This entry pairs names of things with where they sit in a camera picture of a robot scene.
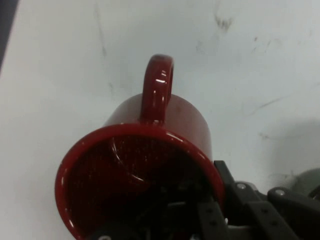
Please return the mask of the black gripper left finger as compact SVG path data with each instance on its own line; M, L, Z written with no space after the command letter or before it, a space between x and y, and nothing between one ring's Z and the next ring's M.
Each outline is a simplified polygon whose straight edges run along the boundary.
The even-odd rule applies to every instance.
M136 216L104 223L88 240L227 240L228 227L212 200L154 204Z

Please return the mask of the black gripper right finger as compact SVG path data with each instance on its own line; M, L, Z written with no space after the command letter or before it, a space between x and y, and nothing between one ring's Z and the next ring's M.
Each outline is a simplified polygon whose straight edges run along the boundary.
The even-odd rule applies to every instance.
M262 194L250 183L235 181L227 165L214 166L224 186L223 209L229 223L251 227L249 236L262 240L318 240L320 198L274 187Z

